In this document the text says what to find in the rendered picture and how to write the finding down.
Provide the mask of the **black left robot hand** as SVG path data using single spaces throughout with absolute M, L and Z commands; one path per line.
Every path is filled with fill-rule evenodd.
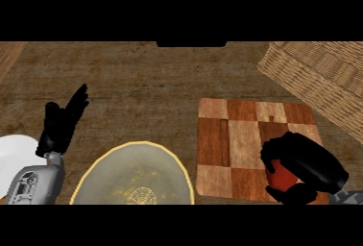
M 81 85 L 65 108 L 56 102 L 46 104 L 44 129 L 36 150 L 40 158 L 50 152 L 64 154 L 68 150 L 77 124 L 90 103 L 87 90 L 87 85 Z

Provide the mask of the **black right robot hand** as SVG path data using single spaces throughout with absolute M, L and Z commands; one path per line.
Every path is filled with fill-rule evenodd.
M 347 183 L 348 173 L 326 148 L 300 133 L 286 132 L 263 144 L 261 161 L 273 171 L 272 160 L 298 177 L 298 182 L 282 192 L 267 185 L 266 191 L 283 205 L 307 205 L 317 193 L 338 193 Z

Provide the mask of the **red bell pepper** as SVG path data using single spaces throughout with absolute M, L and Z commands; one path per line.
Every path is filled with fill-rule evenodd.
M 267 181 L 270 188 L 285 192 L 289 187 L 298 182 L 298 177 L 283 167 L 281 160 L 272 160 L 272 169 L 267 172 Z

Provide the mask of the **checkered wooden cutting board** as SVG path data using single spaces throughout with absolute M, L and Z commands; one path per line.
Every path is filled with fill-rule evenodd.
M 304 104 L 202 98 L 196 193 L 201 196 L 270 202 L 261 148 L 286 132 L 320 142 L 311 108 Z

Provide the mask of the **wicker basket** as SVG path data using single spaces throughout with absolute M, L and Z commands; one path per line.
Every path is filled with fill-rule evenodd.
M 363 144 L 363 41 L 272 41 L 257 67 Z

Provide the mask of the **white round object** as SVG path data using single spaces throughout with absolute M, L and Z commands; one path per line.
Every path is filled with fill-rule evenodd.
M 36 155 L 39 140 L 28 135 L 0 136 L 0 199 L 8 195 L 13 178 L 27 166 L 46 165 Z

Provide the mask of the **grey plate with yellow rim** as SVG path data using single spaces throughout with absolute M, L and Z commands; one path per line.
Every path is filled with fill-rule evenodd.
M 77 184 L 71 205 L 192 205 L 188 169 L 161 145 L 133 141 L 112 148 Z

